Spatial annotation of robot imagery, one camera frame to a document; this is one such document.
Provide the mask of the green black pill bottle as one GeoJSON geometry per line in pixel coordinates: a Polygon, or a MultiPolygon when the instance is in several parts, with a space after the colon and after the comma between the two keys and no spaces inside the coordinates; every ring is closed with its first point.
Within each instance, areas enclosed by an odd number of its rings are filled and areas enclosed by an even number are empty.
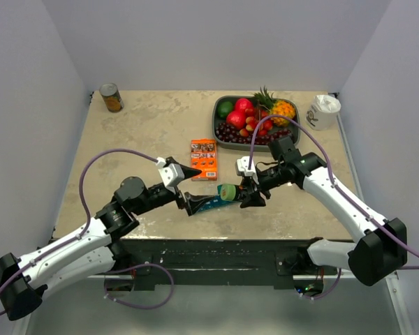
{"type": "Polygon", "coordinates": [[[247,196],[247,191],[243,186],[234,184],[222,184],[219,191],[219,196],[226,202],[242,202],[247,196]]]}

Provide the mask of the teal weekly pill organizer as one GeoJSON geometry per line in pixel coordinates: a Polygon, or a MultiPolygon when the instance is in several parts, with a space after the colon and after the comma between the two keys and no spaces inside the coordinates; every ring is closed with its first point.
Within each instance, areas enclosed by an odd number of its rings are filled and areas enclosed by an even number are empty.
{"type": "Polygon", "coordinates": [[[212,196],[212,199],[206,201],[198,210],[197,212],[204,212],[210,209],[218,209],[220,207],[225,207],[228,206],[230,204],[232,204],[233,202],[230,201],[226,201],[226,200],[222,200],[221,199],[221,188],[222,185],[219,184],[217,186],[217,192],[216,195],[212,196]]]}

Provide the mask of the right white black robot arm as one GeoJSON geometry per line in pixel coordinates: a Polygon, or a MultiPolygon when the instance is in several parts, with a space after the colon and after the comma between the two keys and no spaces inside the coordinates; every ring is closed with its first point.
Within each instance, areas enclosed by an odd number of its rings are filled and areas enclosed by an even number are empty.
{"type": "Polygon", "coordinates": [[[372,286],[403,267],[408,252],[405,224],[388,220],[365,205],[349,191],[315,153],[302,155],[287,137],[269,145],[275,165],[260,171],[248,156],[237,159],[235,168],[242,177],[238,201],[243,208],[263,207],[270,191],[284,184],[297,185],[314,196],[343,225],[351,242],[313,240],[297,257],[297,266],[313,274],[321,266],[349,270],[366,286],[372,286]]]}

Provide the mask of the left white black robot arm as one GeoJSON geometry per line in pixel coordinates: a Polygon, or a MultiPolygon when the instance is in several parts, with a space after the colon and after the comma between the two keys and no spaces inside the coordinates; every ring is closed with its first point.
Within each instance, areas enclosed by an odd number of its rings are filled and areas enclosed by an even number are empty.
{"type": "Polygon", "coordinates": [[[35,311],[49,289],[48,279],[59,270],[98,248],[107,252],[106,265],[123,274],[131,265],[131,257],[112,245],[138,227],[136,216],[176,202],[189,211],[185,197],[178,189],[181,181],[198,176],[201,171],[178,163],[174,158],[154,159],[161,183],[147,187],[139,177],[125,178],[111,201],[95,216],[72,233],[32,253],[0,257],[0,302],[10,321],[19,320],[35,311]]]}

